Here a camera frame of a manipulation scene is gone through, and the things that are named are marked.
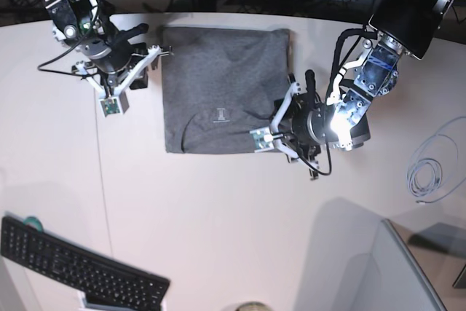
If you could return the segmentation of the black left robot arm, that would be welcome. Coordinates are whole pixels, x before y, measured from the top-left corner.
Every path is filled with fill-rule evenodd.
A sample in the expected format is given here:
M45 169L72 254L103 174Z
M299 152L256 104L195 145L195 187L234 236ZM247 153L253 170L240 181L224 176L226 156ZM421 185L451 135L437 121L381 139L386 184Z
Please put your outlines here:
M306 88L291 81L266 128L263 142L292 160L310 161L322 147L350 151L370 139L367 111L398 80L403 55L421 60L453 0L381 0L368 20L369 31L352 28L337 39L324 97L315 73Z

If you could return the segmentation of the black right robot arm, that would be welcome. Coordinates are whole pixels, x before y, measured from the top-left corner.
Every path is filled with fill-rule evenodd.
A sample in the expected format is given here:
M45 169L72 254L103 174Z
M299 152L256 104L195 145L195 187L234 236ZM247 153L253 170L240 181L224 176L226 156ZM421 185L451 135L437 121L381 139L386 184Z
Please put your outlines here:
M151 64L149 48L130 40L146 34L149 25L140 23L127 30L118 29L110 19L106 0L43 0L44 8L52 21L56 41L67 50L59 56L38 65L38 71L51 74L51 64L73 51L81 52L87 61L84 70L74 66L67 74L80 79L99 76L99 87L106 94L126 83L131 90L148 86L148 69Z

